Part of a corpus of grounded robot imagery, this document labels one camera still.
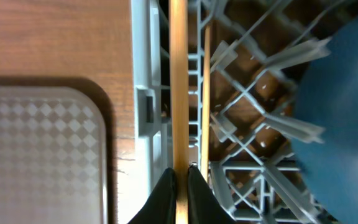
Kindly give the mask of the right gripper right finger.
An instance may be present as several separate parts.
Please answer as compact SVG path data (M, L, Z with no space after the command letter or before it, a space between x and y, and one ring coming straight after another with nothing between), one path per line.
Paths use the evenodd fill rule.
M188 216L191 224L233 224L235 221L220 206L196 166L188 169Z

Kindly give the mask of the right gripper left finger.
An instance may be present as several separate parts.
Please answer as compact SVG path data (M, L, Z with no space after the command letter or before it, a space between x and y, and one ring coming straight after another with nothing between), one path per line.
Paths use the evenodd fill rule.
M173 224L176 216L177 178L172 168L164 170L144 206L129 224Z

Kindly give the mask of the dark blue plate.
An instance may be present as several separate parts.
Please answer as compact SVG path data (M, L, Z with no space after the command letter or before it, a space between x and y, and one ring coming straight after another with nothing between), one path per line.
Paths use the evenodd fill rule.
M296 119L324 128L322 143L291 143L315 199L341 223L358 223L358 16L312 62L296 95Z

